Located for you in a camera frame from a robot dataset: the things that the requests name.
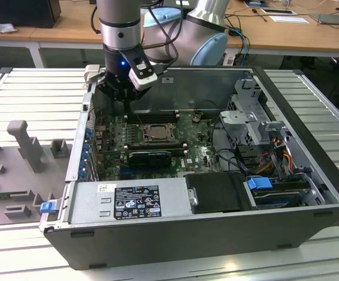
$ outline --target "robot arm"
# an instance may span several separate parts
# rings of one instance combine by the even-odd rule
[[[111,99],[124,102],[125,111],[129,111],[130,101],[142,97],[157,80],[151,61],[168,64],[178,53],[180,64],[215,65],[227,46],[224,15],[228,3],[198,0],[186,20],[175,8],[148,12],[145,45],[157,47],[147,48],[141,46],[140,0],[97,0],[107,69],[99,89]],[[163,29],[172,41],[179,34],[172,44],[168,44]]]
[[[157,76],[141,46],[141,3],[97,0],[107,71],[126,79],[139,91],[151,87]]]

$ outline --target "desk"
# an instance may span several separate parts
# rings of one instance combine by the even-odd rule
[[[314,8],[321,3],[321,0],[293,0],[289,8],[298,14],[309,13],[334,13],[339,7],[339,1],[328,0],[317,9],[308,10],[296,8],[293,5],[304,8]],[[271,3],[273,8],[284,8],[282,4]],[[226,14],[235,13],[245,9],[243,2],[231,0]],[[256,15],[251,8],[236,12],[237,15]],[[282,56],[324,56],[339,57],[339,29],[327,25],[317,25],[317,22],[310,16],[300,16],[309,23],[283,23],[274,22],[270,17],[265,16],[268,22],[264,22],[260,16],[240,17],[244,35],[250,42],[251,54],[275,54]],[[230,18],[232,24],[238,27],[235,16]],[[234,57],[241,48],[241,39],[230,37],[227,54]]]
[[[290,9],[297,13],[333,13],[339,7],[338,1],[328,0],[315,10],[296,8],[293,5],[313,8],[322,0],[293,0]],[[274,3],[277,8],[282,4]],[[36,67],[44,67],[45,62],[40,48],[64,49],[102,49],[101,35],[96,35],[90,27],[90,16],[94,5],[88,1],[60,1],[61,16],[53,29],[20,28],[18,32],[0,35],[0,46],[27,47]],[[234,13],[246,6],[243,2],[231,0],[227,13]],[[236,13],[237,15],[254,15],[251,9]],[[335,56],[339,57],[339,29],[330,26],[317,26],[310,16],[302,16],[309,24],[274,22],[266,17],[240,17],[244,34],[251,42],[251,54],[275,54],[290,56]],[[98,28],[98,15],[95,25]],[[236,26],[237,19],[231,18]],[[227,58],[238,53],[241,39],[231,37],[228,42]]]

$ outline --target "blue release tab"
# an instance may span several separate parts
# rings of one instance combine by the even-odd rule
[[[46,214],[46,213],[56,213],[56,210],[55,210],[55,207],[56,207],[56,203],[55,202],[43,202],[42,205],[40,205],[40,209],[39,211],[42,213],[42,214]]]
[[[250,190],[252,189],[272,189],[272,183],[267,177],[252,177],[247,181]]]
[[[161,25],[181,18],[181,11],[176,8],[157,8],[152,10],[152,12],[157,18],[157,21],[160,22]],[[143,27],[151,28],[152,26],[156,25],[157,24],[153,19],[152,15],[150,14],[150,12],[146,12],[145,23]]]

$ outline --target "red wire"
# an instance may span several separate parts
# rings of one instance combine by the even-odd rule
[[[268,153],[268,152],[266,152],[266,153],[263,153],[262,157],[261,157],[261,158],[260,158],[260,160],[259,160],[259,167],[261,167],[261,166],[262,166],[262,161],[263,161],[263,158],[264,158],[264,156],[267,156],[267,155],[269,155],[269,153]]]

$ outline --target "warning label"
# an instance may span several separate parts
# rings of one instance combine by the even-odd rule
[[[116,220],[161,217],[159,186],[115,188]]]

